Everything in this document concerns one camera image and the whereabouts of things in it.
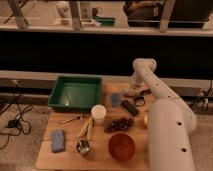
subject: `wooden tabletop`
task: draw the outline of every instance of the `wooden tabletop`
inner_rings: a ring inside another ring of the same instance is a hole
[[[128,83],[106,83],[103,85],[102,104],[107,108],[107,116],[102,126],[95,125],[92,140],[89,141],[91,150],[86,156],[81,156],[76,150],[76,144],[80,140],[76,137],[85,120],[75,120],[66,124],[58,124],[59,121],[70,119],[79,113],[52,113],[46,127],[36,162],[37,169],[54,170],[140,170],[148,171],[148,146],[147,130],[143,124],[143,116],[154,101],[152,95],[146,95],[146,104],[138,107],[140,114],[135,117],[134,126],[125,133],[135,142],[135,154],[128,162],[114,160],[108,152],[110,137],[118,132],[105,133],[104,128],[108,122],[120,117],[129,117],[130,114],[122,107],[113,108],[109,96],[111,93],[121,93],[127,89]],[[65,151],[52,153],[51,132],[56,129],[65,131]]]

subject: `white cup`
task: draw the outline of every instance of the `white cup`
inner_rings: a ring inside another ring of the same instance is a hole
[[[106,117],[106,108],[103,105],[95,105],[91,110],[96,125],[102,125]]]

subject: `brown bowl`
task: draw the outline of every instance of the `brown bowl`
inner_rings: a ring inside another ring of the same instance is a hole
[[[110,155],[118,161],[128,161],[135,154],[135,143],[124,133],[113,135],[108,144]]]

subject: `green tray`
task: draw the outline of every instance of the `green tray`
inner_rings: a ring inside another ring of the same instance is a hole
[[[101,23],[101,26],[114,26],[115,18],[113,17],[93,17],[94,20]]]
[[[101,78],[59,76],[48,106],[60,111],[90,111],[101,103],[101,94]]]

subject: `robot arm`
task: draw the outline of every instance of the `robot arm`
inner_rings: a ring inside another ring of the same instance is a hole
[[[148,113],[148,143],[151,171],[194,171],[188,133],[196,128],[196,116],[188,105],[153,72],[154,59],[133,62],[129,93],[144,82],[156,102]]]

